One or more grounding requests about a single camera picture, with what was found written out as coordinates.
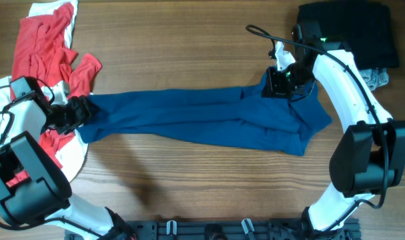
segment wooden table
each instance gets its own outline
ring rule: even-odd
[[[0,78],[10,75],[19,20],[30,8],[17,2],[0,1]],[[80,53],[75,66],[84,53],[102,62],[95,94],[253,85],[272,64],[266,55],[271,43],[245,26],[289,39],[303,2],[82,1],[73,36],[72,48]],[[405,1],[387,4],[401,68],[388,70],[390,83],[374,94],[396,119],[405,119]],[[313,138],[304,157],[155,135],[111,135],[90,145],[72,188],[130,220],[299,217],[330,182],[328,163],[342,137],[322,88],[319,99],[334,122]],[[405,172],[381,210],[363,206],[354,216],[364,239],[405,239]],[[0,239],[62,237],[55,227],[0,229]]]

